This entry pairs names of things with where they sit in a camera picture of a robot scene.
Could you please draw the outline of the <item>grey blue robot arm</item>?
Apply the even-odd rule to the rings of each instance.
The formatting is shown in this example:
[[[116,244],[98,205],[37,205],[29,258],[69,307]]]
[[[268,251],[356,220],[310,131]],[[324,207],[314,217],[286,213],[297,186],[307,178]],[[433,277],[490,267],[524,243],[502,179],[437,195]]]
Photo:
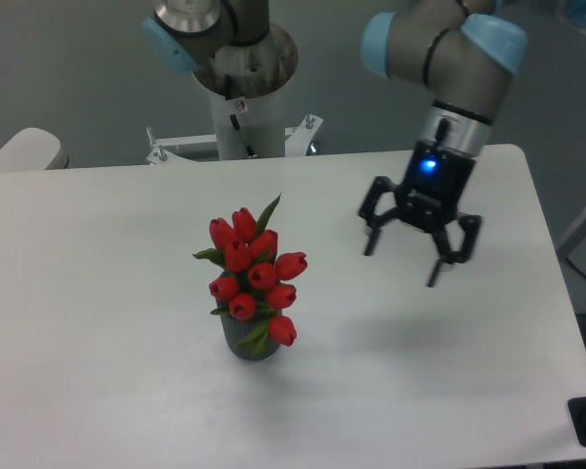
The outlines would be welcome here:
[[[376,177],[359,207],[371,255],[385,225],[398,220],[429,234],[439,267],[468,262],[481,217],[458,203],[508,89],[527,37],[495,16],[493,1],[419,1],[403,15],[380,13],[366,25],[360,56],[387,79],[434,94],[400,183]],[[209,93],[219,157],[282,157],[309,139],[287,137],[282,88],[298,50],[270,19],[265,1],[157,1],[142,25],[154,54]]]

